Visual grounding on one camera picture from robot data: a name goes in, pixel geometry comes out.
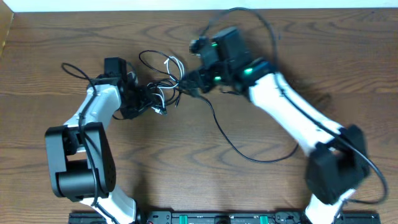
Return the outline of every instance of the wood grain surface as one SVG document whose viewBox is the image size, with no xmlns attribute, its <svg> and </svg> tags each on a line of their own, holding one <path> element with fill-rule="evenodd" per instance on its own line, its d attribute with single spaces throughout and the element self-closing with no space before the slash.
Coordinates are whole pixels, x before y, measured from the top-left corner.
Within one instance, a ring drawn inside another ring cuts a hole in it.
<svg viewBox="0 0 398 224">
<path fill-rule="evenodd" d="M 51 191 L 44 132 L 63 124 L 85 97 L 87 82 L 66 75 L 62 62 L 91 77 L 105 57 L 122 57 L 142 83 L 161 78 L 138 61 L 146 49 L 200 61 L 188 45 L 216 11 L 68 12 L 16 14 L 0 62 L 0 221 L 66 223 L 68 213 L 90 210 Z M 261 11 L 279 36 L 280 66 L 290 84 L 331 119 L 360 126 L 370 158 L 386 176 L 389 200 L 373 210 L 398 223 L 398 9 Z M 269 37 L 250 15 L 237 12 L 210 33 L 239 26 L 256 55 L 270 56 Z M 163 69 L 163 58 L 146 55 Z M 220 125 L 243 153 L 271 159 L 294 140 L 267 114 L 239 96 L 207 94 Z M 112 121 L 108 140 L 118 184 L 139 206 L 174 210 L 304 209 L 310 191 L 300 151 L 276 164 L 239 157 L 218 131 L 204 102 L 183 96 L 167 116 L 148 111 Z M 355 198 L 381 194 L 373 174 Z"/>
</svg>

